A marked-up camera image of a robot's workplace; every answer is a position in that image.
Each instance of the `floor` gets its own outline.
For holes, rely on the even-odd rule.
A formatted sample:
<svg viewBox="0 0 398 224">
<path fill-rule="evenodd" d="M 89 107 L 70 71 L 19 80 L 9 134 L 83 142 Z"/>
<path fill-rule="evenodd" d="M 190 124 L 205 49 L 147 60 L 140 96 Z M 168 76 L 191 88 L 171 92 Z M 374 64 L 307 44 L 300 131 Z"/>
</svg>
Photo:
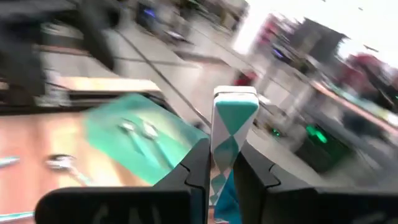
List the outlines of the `floor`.
<svg viewBox="0 0 398 224">
<path fill-rule="evenodd" d="M 201 17 L 192 22 L 188 40 L 193 44 L 182 47 L 169 46 L 156 37 L 143 33 L 130 18 L 129 11 L 126 11 L 118 30 L 106 33 L 117 58 L 116 73 L 103 68 L 91 57 L 68 54 L 42 53 L 45 66 L 54 68 L 65 76 L 122 76 L 152 80 L 184 120 L 202 120 L 205 123 L 211 120 L 214 87 L 230 85 L 237 70 L 253 68 L 260 77 L 270 76 L 267 68 L 272 62 L 269 59 L 263 55 L 243 57 L 233 52 L 230 47 L 232 37 L 214 29 Z M 186 61 L 173 50 L 218 57 L 226 64 Z M 284 72 L 278 73 L 265 94 L 278 104 L 290 95 L 295 84 L 296 81 Z M 272 138 L 259 137 L 250 131 L 248 141 L 270 160 L 311 184 L 335 184 L 320 177 Z"/>
</svg>

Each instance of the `tiled floor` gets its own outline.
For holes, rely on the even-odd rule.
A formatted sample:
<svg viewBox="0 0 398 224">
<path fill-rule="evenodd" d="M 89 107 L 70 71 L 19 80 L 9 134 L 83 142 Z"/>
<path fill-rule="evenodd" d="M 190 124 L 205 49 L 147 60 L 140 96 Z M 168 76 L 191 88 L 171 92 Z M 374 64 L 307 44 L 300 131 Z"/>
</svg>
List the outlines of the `tiled floor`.
<svg viewBox="0 0 398 224">
<path fill-rule="evenodd" d="M 229 66 L 184 61 L 173 53 L 172 50 L 176 47 L 168 46 L 159 39 L 144 34 L 131 20 L 125 19 L 117 32 L 108 31 L 107 35 L 117 58 L 117 74 L 86 56 L 43 53 L 45 66 L 54 68 L 65 76 L 120 75 L 152 80 L 162 89 L 176 112 L 187 121 L 200 120 L 189 104 L 207 120 L 211 120 L 214 87 L 230 85 L 237 69 L 254 67 L 263 76 L 270 64 L 268 59 L 260 55 L 249 58 L 237 56 L 230 47 L 231 37 L 212 28 L 203 19 L 193 23 L 189 40 L 194 45 L 177 47 L 177 49 L 219 57 Z M 278 76 L 278 82 L 287 86 L 292 83 L 283 75 Z M 285 91 L 281 85 L 273 83 L 272 91 L 267 95 L 276 97 L 274 100 L 280 101 L 283 98 L 282 92 Z M 248 141 L 269 159 L 303 180 L 317 185 L 330 184 L 279 143 L 264 137 L 260 138 L 254 132 L 250 132 Z"/>
</svg>

